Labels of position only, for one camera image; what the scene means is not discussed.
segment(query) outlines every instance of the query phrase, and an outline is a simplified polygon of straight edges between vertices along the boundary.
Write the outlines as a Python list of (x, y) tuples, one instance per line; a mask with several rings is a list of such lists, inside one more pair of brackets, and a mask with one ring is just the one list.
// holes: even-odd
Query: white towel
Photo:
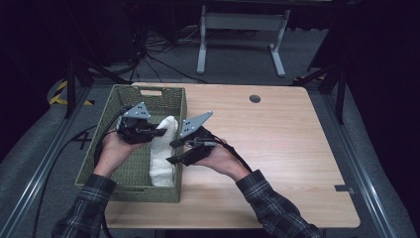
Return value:
[(151, 141), (150, 176), (154, 186), (173, 186), (174, 165), (166, 159), (172, 156), (175, 132), (178, 122), (173, 116), (168, 116), (160, 122), (158, 129), (166, 129), (162, 137), (154, 137)]

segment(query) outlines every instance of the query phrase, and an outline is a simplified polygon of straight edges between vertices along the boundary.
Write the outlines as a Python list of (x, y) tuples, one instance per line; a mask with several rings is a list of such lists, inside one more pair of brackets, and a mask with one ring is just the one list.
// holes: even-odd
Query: table top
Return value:
[[(307, 91), (302, 87), (135, 83), (184, 87), (187, 118), (214, 114), (204, 127), (235, 147), (253, 170), (319, 228), (357, 227), (360, 219)], [(253, 103), (251, 95), (261, 102)], [(180, 203), (110, 201), (111, 228), (261, 228), (228, 177), (183, 168)]]

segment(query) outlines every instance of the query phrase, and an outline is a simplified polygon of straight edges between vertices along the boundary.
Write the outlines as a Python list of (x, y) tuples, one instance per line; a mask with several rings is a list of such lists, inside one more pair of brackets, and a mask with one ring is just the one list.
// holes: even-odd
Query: green wicker basket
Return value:
[[(158, 124), (167, 116), (173, 116), (180, 125), (186, 116), (185, 89), (181, 87), (156, 87), (156, 86), (113, 86), (108, 97), (105, 109), (102, 112), (92, 143), (88, 149), (75, 185), (84, 186), (88, 177), (93, 172), (93, 154), (104, 130), (112, 123), (122, 106), (134, 106), (144, 102), (152, 115), (150, 123)], [(176, 155), (182, 154), (182, 149), (174, 151)], [(151, 149), (149, 146), (136, 150), (129, 160), (112, 175), (112, 180), (117, 187), (111, 200), (118, 201), (149, 201), (149, 202), (179, 202), (181, 192), (182, 165), (175, 165), (174, 186), (153, 186), (149, 176)]]

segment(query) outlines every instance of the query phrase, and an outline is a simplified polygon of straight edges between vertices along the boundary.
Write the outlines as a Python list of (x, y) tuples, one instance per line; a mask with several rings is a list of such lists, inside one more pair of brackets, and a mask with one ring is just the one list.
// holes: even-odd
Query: shirt sleeve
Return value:
[(251, 205), (262, 227), (274, 237), (322, 237), (319, 229), (308, 224), (297, 207), (274, 191), (261, 171), (237, 181), (237, 186)]
[(92, 174), (73, 206), (52, 229), (52, 237), (99, 237), (103, 212), (116, 183)]

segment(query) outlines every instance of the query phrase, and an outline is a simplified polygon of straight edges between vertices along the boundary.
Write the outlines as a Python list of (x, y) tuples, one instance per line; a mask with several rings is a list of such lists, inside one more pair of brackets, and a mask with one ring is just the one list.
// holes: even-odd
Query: metal stand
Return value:
[(272, 60), (279, 77), (285, 77), (278, 49), (284, 35), (290, 10), (284, 11), (283, 15), (260, 15), (260, 14), (229, 14), (207, 13), (206, 6), (201, 9), (200, 34), (201, 43), (198, 54), (197, 73), (203, 74), (206, 63), (206, 30), (207, 29), (237, 29), (256, 31), (277, 31), (277, 39), (270, 44)]

